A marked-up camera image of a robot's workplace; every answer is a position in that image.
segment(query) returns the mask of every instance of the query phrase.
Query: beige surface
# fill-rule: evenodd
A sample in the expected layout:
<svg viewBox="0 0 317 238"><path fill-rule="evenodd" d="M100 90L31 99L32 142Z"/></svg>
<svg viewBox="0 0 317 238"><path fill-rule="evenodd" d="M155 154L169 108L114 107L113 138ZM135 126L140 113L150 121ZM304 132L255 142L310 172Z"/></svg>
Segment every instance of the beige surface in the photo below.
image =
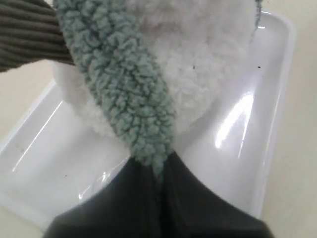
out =
<svg viewBox="0 0 317 238"><path fill-rule="evenodd" d="M317 1L271 0L264 5L290 18L298 42L267 187L263 218L276 238L317 234ZM48 62L0 74L0 139L52 77ZM0 238L39 238L41 232L0 208Z"/></svg>

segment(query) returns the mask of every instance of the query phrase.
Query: tray rim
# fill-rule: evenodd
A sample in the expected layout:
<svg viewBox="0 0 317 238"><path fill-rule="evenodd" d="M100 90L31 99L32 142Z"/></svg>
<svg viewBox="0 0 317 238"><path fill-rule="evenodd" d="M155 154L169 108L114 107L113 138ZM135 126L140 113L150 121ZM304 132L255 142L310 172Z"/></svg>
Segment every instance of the tray rim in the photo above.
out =
<svg viewBox="0 0 317 238"><path fill-rule="evenodd" d="M282 22L284 26L286 27L286 29L288 30L289 36L287 38L287 44L285 47L286 50L283 56L283 63L282 63L280 74L279 74L280 81L279 81L278 90L277 90L278 98L276 101L276 106L274 108L273 120L269 130L268 143L265 147L264 157L265 157L266 164L262 168L263 170L262 176L258 177L259 186L257 187L255 192L256 203L252 205L252 214L254 214L255 217L257 218L261 216L262 210L263 210L266 187L268 183L270 168L273 161L273 153L274 153L275 144L277 140L278 127L282 117L282 105L284 103L285 95L287 92L287 82L289 80L290 69L292 66L293 54L295 51L296 38L297 38L296 28L294 24L287 17L283 16L280 13L267 10L267 9L263 9L262 14L270 15L271 17L277 18L280 22ZM45 87L43 92L35 99L35 101L31 104L30 108L23 114L21 119L16 123L16 125L12 128L12 130L8 133L8 135L5 136L0 141L0 154L8 146L8 144L10 144L10 142L15 138L16 134L24 126L25 122L30 118L33 112L39 107L39 105L43 102L45 97L48 96L48 94L53 90L54 87L55 87L55 82L54 82L54 79L52 78L50 83ZM23 204L20 204L19 202L13 201L11 199L5 199L5 197L7 197L6 194L3 194L0 191L0 206L13 212L16 216L31 222L33 225L39 227L41 230L44 230L47 227L47 221L44 221L45 219L40 214L37 214L37 212L34 212L31 209L28 209L27 207L25 207Z"/></svg>

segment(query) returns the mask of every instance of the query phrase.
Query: plush toy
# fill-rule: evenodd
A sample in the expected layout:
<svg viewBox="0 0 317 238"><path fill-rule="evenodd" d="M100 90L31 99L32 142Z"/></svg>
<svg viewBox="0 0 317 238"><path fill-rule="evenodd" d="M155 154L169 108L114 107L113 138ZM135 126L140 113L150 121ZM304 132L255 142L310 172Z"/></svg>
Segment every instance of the plush toy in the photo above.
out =
<svg viewBox="0 0 317 238"><path fill-rule="evenodd" d="M260 8L254 0L54 0L54 9L0 0L0 69L60 62L55 78L65 100L131 152L117 177L57 217L46 238L273 237L173 152L175 136L234 79Z"/></svg>

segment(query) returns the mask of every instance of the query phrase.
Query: sherpa fleece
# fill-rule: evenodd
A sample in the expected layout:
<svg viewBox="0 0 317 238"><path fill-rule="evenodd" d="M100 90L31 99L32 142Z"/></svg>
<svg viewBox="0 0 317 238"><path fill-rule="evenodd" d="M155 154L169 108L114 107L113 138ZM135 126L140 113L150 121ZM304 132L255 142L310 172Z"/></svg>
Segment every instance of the sherpa fleece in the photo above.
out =
<svg viewBox="0 0 317 238"><path fill-rule="evenodd" d="M55 0L74 62L132 157L158 176L173 151L175 111L161 69L125 0Z"/></svg>
<svg viewBox="0 0 317 238"><path fill-rule="evenodd" d="M156 55L175 102L177 133L187 131L235 80L258 20L259 0L126 0ZM64 98L94 131L115 136L77 68L58 64Z"/></svg>

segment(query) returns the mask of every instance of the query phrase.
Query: ribbed fabric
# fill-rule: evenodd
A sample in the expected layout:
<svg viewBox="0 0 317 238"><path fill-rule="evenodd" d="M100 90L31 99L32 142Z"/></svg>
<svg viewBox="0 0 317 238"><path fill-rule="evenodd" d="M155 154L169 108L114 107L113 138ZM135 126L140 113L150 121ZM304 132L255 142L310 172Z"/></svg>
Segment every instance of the ribbed fabric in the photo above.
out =
<svg viewBox="0 0 317 238"><path fill-rule="evenodd" d="M0 0L0 72L44 59L74 64L55 10L43 0Z"/></svg>

